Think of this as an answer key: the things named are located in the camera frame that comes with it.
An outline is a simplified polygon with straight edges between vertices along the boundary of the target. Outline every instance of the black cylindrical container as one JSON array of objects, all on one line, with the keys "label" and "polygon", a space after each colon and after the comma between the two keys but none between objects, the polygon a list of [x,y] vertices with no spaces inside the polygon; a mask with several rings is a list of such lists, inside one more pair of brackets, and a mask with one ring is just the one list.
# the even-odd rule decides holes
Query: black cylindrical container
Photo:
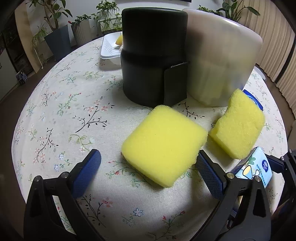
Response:
[{"label": "black cylindrical container", "polygon": [[122,11],[125,95],[141,105],[172,106],[186,98],[186,12],[153,7]]}]

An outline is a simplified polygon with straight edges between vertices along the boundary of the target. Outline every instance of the floor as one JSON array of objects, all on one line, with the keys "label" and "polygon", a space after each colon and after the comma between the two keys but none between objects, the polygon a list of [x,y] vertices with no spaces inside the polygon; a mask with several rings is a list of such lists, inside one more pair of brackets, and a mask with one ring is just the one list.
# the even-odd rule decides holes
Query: floor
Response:
[{"label": "floor", "polygon": [[[15,171],[11,157],[11,142],[13,132],[19,118],[19,115],[30,97],[32,91],[45,76],[45,74],[56,64],[49,62],[40,69],[37,74],[30,77],[26,84],[17,87],[8,97],[0,103],[0,125],[2,126],[0,136],[2,143],[1,168],[0,168],[0,214],[4,214],[16,231],[22,235],[23,215],[25,210],[25,201],[20,193],[20,189],[15,176]],[[274,97],[280,113],[282,115],[287,136],[289,135],[292,123],[295,120],[294,115],[288,106],[285,98],[281,95],[279,89],[267,77],[267,87]]]}]

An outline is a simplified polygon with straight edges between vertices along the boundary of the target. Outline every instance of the styrofoam tray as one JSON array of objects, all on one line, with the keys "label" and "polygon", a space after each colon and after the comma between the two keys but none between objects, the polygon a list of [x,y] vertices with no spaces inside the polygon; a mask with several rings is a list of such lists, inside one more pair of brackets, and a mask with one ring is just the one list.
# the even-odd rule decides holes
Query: styrofoam tray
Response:
[{"label": "styrofoam tray", "polygon": [[101,49],[101,58],[102,59],[111,59],[120,57],[120,46],[115,42],[122,32],[116,32],[107,34],[104,36],[102,49]]}]

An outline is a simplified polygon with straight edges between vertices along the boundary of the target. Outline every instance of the floral tablecloth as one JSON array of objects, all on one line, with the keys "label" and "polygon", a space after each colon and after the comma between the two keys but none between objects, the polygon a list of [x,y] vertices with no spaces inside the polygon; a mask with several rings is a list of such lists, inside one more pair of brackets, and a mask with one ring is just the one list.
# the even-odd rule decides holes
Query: floral tablecloth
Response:
[{"label": "floral tablecloth", "polygon": [[[123,159],[123,141],[151,109],[127,99],[122,91],[121,68],[100,59],[101,45],[102,39],[94,40],[62,59],[26,103],[12,142],[22,195],[27,200],[35,176],[53,178],[71,171],[95,148],[101,152],[102,163],[77,202],[105,239],[189,240],[217,200],[194,166],[173,187],[159,188]],[[252,72],[245,89],[260,101],[266,117],[255,146],[261,146],[266,154],[282,156],[287,152],[284,124],[257,72]],[[190,96],[174,109],[208,131],[226,111],[226,107],[204,107]],[[210,137],[203,149],[226,172],[238,163]],[[273,173],[266,188],[271,213],[277,207],[283,185],[282,175]],[[72,231],[57,197],[55,201],[65,227]]]}]

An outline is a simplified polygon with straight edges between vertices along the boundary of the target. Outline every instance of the silver bolt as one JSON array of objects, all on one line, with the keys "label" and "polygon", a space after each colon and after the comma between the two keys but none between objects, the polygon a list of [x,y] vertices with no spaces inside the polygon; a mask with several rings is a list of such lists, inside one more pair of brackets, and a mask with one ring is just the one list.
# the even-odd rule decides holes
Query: silver bolt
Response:
[{"label": "silver bolt", "polygon": [[61,174],[61,178],[67,178],[69,176],[69,173],[68,172],[63,172]]},{"label": "silver bolt", "polygon": [[234,174],[231,173],[231,172],[227,173],[226,176],[227,176],[228,178],[230,178],[230,179],[233,179],[233,178],[234,178]]},{"label": "silver bolt", "polygon": [[261,177],[259,177],[259,176],[255,176],[254,179],[255,179],[257,182],[260,182],[260,181],[261,181]]},{"label": "silver bolt", "polygon": [[41,179],[41,176],[36,176],[36,177],[34,177],[34,180],[33,180],[33,181],[37,182],[37,181],[39,181],[40,179]]}]

